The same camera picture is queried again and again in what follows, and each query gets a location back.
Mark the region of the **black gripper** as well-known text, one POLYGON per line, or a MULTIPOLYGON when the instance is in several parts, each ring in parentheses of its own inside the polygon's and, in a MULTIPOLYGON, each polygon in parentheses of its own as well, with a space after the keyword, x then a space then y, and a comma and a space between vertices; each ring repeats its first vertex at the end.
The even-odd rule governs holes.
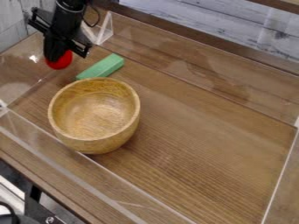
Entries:
POLYGON ((53 34, 48 33, 42 41, 42 54, 49 62, 57 62, 69 48, 81 58, 86 58, 92 43, 80 28, 84 12, 85 7, 70 10, 56 6, 53 12, 32 7, 29 26, 42 34, 53 34))

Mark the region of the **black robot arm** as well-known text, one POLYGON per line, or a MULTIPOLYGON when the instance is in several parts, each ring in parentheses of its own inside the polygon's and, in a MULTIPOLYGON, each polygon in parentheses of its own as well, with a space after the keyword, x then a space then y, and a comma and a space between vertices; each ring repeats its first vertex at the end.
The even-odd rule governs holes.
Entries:
POLYGON ((57 62, 66 51, 85 58, 92 42, 80 26, 86 0, 54 0, 53 11, 32 7, 28 25, 44 36, 42 54, 49 62, 57 62))

